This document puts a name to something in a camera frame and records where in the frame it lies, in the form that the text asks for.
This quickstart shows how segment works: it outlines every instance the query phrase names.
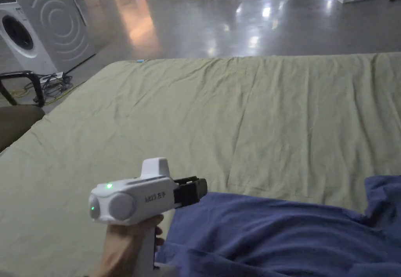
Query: wrinkled sheet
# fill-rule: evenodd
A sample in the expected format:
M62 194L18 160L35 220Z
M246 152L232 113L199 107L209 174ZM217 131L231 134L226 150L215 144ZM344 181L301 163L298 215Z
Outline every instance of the wrinkled sheet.
M90 190L152 157L210 191L362 212L366 177L401 174L400 68L399 53L108 65L0 154L1 270L87 273L105 231Z
M179 276L400 276L401 177L370 177L366 215L209 193L176 211L156 261Z

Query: finger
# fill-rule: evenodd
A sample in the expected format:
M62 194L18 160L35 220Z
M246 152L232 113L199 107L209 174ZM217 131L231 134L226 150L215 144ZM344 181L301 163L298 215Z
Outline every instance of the finger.
M160 227L156 227L156 235L162 235L163 230Z
M154 217L148 218L143 222L140 222L138 226L140 229L147 231L159 225L163 221L163 218L164 218L163 214L159 214Z
M156 240L154 241L154 243L156 246L162 246L162 245L164 245L164 239L157 237Z

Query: polished floor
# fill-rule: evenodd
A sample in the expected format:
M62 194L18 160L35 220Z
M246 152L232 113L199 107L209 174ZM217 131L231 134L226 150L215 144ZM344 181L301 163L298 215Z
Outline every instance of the polished floor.
M98 52L70 73L74 83L120 60L401 50L401 0L78 0L78 5ZM3 41L0 69L20 69Z

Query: blue towel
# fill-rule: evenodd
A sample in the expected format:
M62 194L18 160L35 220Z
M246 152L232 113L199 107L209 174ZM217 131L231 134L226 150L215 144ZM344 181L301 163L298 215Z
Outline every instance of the blue towel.
M179 276L401 276L401 177L365 182L365 215L208 193L178 209L156 261Z

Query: gripper handle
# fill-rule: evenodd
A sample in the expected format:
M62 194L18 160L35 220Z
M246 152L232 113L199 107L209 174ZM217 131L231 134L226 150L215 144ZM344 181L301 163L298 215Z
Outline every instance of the gripper handle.
M133 277L150 276L154 269L154 253L155 253L155 228L150 229L146 234L139 251L138 258L135 263Z

